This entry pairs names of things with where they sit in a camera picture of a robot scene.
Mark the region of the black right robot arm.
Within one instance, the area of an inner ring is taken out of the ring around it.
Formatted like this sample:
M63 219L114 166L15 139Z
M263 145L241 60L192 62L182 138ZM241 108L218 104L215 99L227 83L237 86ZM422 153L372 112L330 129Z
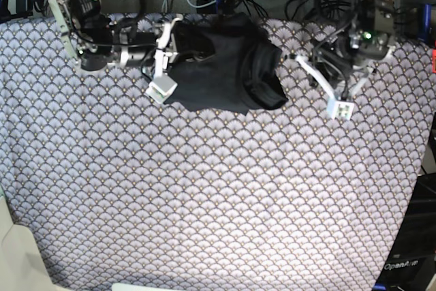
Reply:
M178 55L174 29L183 18L157 23L149 33L139 32L146 0L138 1L138 13L116 23L102 14L101 0L48 0L48 5L65 51L84 71L137 67L148 80L145 93L163 104L178 86L168 72Z

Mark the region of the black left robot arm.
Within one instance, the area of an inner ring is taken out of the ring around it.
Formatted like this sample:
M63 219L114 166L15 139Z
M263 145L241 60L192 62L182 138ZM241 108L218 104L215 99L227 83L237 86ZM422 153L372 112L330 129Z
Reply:
M322 40L312 39L309 55L296 55L314 87L328 97L331 119L349 121L354 97L363 89L375 64L392 55L395 19L400 15L396 0L314 0L319 18L332 20L331 12L342 9L335 28Z

